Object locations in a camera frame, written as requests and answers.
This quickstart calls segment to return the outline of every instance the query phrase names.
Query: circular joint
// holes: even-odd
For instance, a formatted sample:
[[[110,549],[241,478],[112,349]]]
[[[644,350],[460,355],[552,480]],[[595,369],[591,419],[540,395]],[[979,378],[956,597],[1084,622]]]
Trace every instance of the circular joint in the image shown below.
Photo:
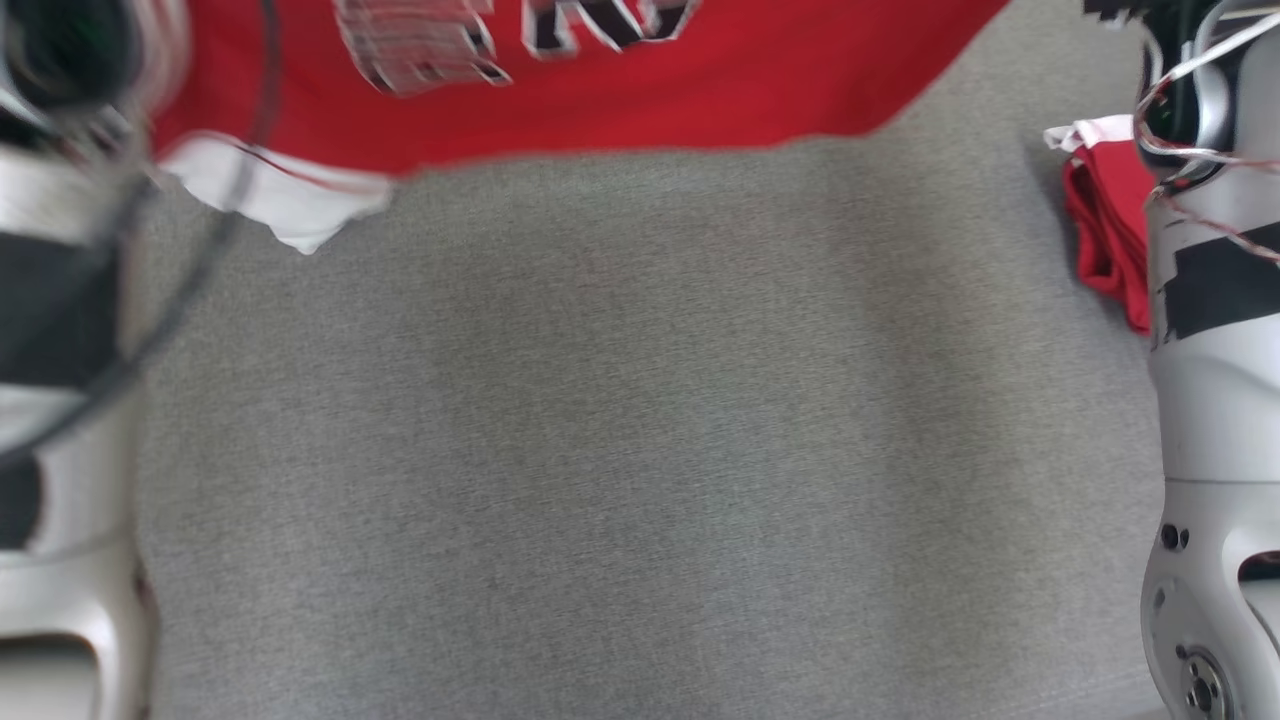
[[[1196,720],[1233,720],[1231,693],[1217,661],[1203,648],[1178,647],[1183,659],[1181,688]]]

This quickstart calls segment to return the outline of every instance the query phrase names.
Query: black and white lettering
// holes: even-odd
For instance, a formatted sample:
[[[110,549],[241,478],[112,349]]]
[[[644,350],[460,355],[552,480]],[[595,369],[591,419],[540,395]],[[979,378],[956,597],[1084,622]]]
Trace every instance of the black and white lettering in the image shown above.
[[[641,0],[643,22],[623,0],[525,0],[525,46],[535,58],[572,56],[579,51],[577,19],[607,47],[621,53],[639,42],[675,40],[698,0]]]
[[[420,95],[448,83],[508,85],[481,15],[494,0],[334,0],[343,41],[380,92]]]

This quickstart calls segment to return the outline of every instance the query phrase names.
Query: red cloth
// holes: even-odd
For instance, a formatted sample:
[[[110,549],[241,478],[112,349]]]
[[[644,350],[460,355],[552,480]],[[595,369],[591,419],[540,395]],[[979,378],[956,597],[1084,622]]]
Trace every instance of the red cloth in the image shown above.
[[[859,135],[1006,1],[276,0],[285,78],[270,149],[403,176],[513,154]],[[259,101],[259,4],[189,6],[192,73],[157,118],[161,155],[191,132],[243,137]]]
[[[1155,181],[1132,140],[1079,147],[1062,173],[1066,210],[1080,234],[1080,281],[1124,304],[1129,327],[1151,333],[1147,218]]]

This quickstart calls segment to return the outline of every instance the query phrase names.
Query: folded red fabric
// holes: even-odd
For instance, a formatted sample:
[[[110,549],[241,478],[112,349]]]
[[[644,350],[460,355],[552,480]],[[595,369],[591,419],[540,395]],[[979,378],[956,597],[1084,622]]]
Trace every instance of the folded red fabric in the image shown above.
[[[1076,273],[1125,307],[1129,327],[1151,333],[1147,300],[1147,219],[1155,181],[1132,140],[1078,147],[1062,172],[1066,210],[1080,247]]]

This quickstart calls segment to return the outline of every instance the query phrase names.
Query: wire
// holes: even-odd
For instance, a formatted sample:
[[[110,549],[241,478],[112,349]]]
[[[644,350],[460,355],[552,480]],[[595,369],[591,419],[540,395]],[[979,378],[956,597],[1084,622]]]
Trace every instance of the wire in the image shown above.
[[[1165,74],[1165,51],[1160,49],[1160,41],[1156,40],[1156,33],[1151,32],[1147,23],[1138,23],[1138,29],[1142,32],[1142,42],[1147,47],[1147,56],[1151,59],[1151,77],[1152,85],[1155,85],[1155,78]]]
[[[1280,160],[1249,160],[1231,152],[1221,152],[1208,147],[1196,147],[1193,145],[1170,142],[1157,137],[1151,131],[1151,126],[1147,124],[1147,111],[1157,101],[1164,100],[1165,90],[1167,90],[1170,85],[1192,74],[1198,68],[1225,58],[1226,55],[1239,50],[1244,45],[1262,37],[1277,27],[1280,27],[1280,13],[1267,15],[1222,42],[1219,42],[1213,47],[1210,47],[1204,53],[1174,65],[1172,69],[1156,81],[1156,83],[1147,90],[1142,100],[1138,102],[1137,110],[1134,110],[1134,135],[1138,137],[1138,143],[1142,145],[1143,150],[1155,155],[1185,158],[1188,160],[1207,160],[1210,163],[1219,163],[1224,165],[1247,165],[1280,170]]]
[[[1193,173],[1203,169],[1206,164],[1252,168],[1260,172],[1280,173],[1280,160],[1248,159],[1234,152],[1222,152],[1210,147],[1197,147],[1193,145],[1183,145],[1160,138],[1152,132],[1151,126],[1147,123],[1147,111],[1157,101],[1164,100],[1165,90],[1167,90],[1174,82],[1185,78],[1197,69],[1203,68],[1215,60],[1225,58],[1226,55],[1244,47],[1247,44],[1253,42],[1258,37],[1262,37],[1277,27],[1280,27],[1280,12],[1272,12],[1263,19],[1231,35],[1222,42],[1198,53],[1196,56],[1189,58],[1178,65],[1174,65],[1169,72],[1161,76],[1158,81],[1151,85],[1142,100],[1138,102],[1138,108],[1134,110],[1134,136],[1138,138],[1138,143],[1143,150],[1155,155],[1183,158],[1190,161],[1180,173],[1170,177],[1157,186],[1156,190],[1152,191],[1148,201],[1164,205],[1169,211],[1189,223],[1222,233],[1228,240],[1234,242],[1245,252],[1268,263],[1280,263],[1280,252],[1253,242],[1245,237],[1243,232],[1225,223],[1206,218],[1204,215],[1188,209],[1175,199],[1175,193],[1189,182]],[[1143,26],[1143,28],[1147,29],[1146,38],[1148,49],[1155,49],[1155,51],[1158,53],[1158,44],[1156,44],[1149,28],[1146,28],[1146,26]]]
[[[262,13],[265,58],[262,64],[261,96],[253,127],[248,136],[250,145],[255,149],[265,146],[270,138],[279,111],[280,85],[283,79],[280,18],[275,0],[259,1]],[[133,356],[116,359],[88,384],[84,389],[84,398],[81,402],[56,420],[52,420],[35,436],[18,446],[0,452],[0,471],[15,462],[27,460],[40,446],[58,438],[101,410],[137,380],[143,365],[168,346],[186,320],[187,311],[205,291],[218,264],[230,250],[232,245],[234,245],[234,232],[239,223],[237,210],[248,196],[253,179],[253,152],[247,152],[241,160],[236,182],[228,192],[228,200],[223,204],[227,210],[218,218],[218,222],[201,243],[201,251],[192,261],[191,270],[173,292],[169,304],[151,332],[138,343]]]

